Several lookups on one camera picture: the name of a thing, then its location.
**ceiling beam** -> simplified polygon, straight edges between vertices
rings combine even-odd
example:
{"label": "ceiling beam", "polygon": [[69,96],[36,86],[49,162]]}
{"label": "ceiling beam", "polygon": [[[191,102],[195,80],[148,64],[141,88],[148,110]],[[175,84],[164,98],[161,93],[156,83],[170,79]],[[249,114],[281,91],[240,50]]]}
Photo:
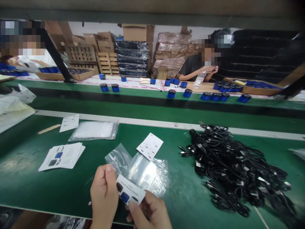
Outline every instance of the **ceiling beam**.
{"label": "ceiling beam", "polygon": [[107,22],[129,24],[155,25],[186,25],[217,28],[240,28],[262,30],[290,30],[299,31],[303,23],[297,19],[261,18],[261,17],[230,17],[204,16],[187,14],[163,13],[124,13],[76,10],[46,10],[46,9],[18,9],[0,8],[2,19],[26,20],[56,20],[78,22]]}

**white wall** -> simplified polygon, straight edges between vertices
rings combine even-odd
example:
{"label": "white wall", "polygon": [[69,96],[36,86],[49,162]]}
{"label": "white wall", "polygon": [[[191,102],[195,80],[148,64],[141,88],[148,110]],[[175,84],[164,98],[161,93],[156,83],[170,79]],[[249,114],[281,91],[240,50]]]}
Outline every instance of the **white wall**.
{"label": "white wall", "polygon": [[[123,29],[118,27],[116,23],[96,23],[96,22],[85,22],[84,27],[82,27],[82,22],[69,22],[71,31],[74,35],[83,36],[83,33],[98,33],[98,32],[112,32],[114,35],[123,35]],[[188,27],[188,30],[192,30],[192,40],[206,39],[207,35],[210,35],[215,30],[221,28],[211,28],[211,27]],[[239,30],[236,28],[231,28],[231,33]],[[171,25],[156,25],[154,38],[153,38],[153,56],[156,49],[156,44],[158,42],[158,35],[161,32],[173,32],[180,33],[181,26],[171,26]]]}

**product card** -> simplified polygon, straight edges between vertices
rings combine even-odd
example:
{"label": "product card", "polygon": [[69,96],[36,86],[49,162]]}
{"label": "product card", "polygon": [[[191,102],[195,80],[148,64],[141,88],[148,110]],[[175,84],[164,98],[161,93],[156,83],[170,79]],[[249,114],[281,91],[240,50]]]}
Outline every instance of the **product card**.
{"label": "product card", "polygon": [[47,157],[38,171],[55,168],[72,169],[84,150],[85,147],[80,142],[70,145],[54,146],[49,150]]}
{"label": "product card", "polygon": [[162,144],[163,141],[161,139],[149,133],[145,140],[137,147],[137,150],[148,160],[152,161]]}
{"label": "product card", "polygon": [[78,127],[79,114],[63,118],[59,132],[75,129]]}
{"label": "product card", "polygon": [[134,185],[121,174],[117,178],[117,187],[120,198],[127,205],[129,205],[131,201],[139,205],[146,194],[143,189],[140,189],[138,186]]}

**pile of cables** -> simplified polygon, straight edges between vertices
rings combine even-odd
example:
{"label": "pile of cables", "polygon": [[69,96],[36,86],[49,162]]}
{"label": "pile of cables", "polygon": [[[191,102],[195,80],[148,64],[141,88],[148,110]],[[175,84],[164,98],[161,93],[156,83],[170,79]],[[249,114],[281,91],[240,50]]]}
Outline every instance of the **pile of cables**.
{"label": "pile of cables", "polygon": [[180,146],[180,154],[195,157],[195,172],[210,179],[206,186],[217,208],[248,217],[250,209],[242,200],[256,207],[267,200],[289,228],[300,225],[294,204],[284,194],[291,189],[285,171],[268,164],[260,150],[234,141],[227,127],[201,127],[203,132],[190,130],[192,144],[186,149]]}

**hand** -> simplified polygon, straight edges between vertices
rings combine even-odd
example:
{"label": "hand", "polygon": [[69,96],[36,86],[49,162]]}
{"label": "hand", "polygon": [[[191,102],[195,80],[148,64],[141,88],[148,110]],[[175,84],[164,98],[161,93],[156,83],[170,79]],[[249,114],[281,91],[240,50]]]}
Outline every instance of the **hand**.
{"label": "hand", "polygon": [[215,74],[218,72],[218,66],[211,66],[213,68],[212,74]]}
{"label": "hand", "polygon": [[21,67],[25,67],[25,66],[23,66],[22,64],[19,63],[18,59],[19,59],[18,56],[14,56],[12,58],[9,58],[7,60],[7,63],[8,63],[8,65],[11,65],[11,66],[14,66],[14,67],[16,67],[17,65],[21,66]]}
{"label": "hand", "polygon": [[126,209],[130,211],[127,222],[134,220],[138,229],[172,229],[165,203],[149,191],[140,205],[130,202]]}
{"label": "hand", "polygon": [[38,64],[40,64],[40,65],[42,65],[42,66],[44,66],[44,67],[49,66],[48,64],[46,64],[45,62],[43,62],[43,61],[41,61],[41,60],[30,60],[30,61],[33,61],[33,62],[35,62],[35,63],[38,63]]}
{"label": "hand", "polygon": [[203,69],[207,71],[207,73],[215,74],[218,72],[218,66],[204,66]]}
{"label": "hand", "polygon": [[111,164],[98,167],[90,194],[93,211],[91,229],[110,229],[119,202],[116,173]]}

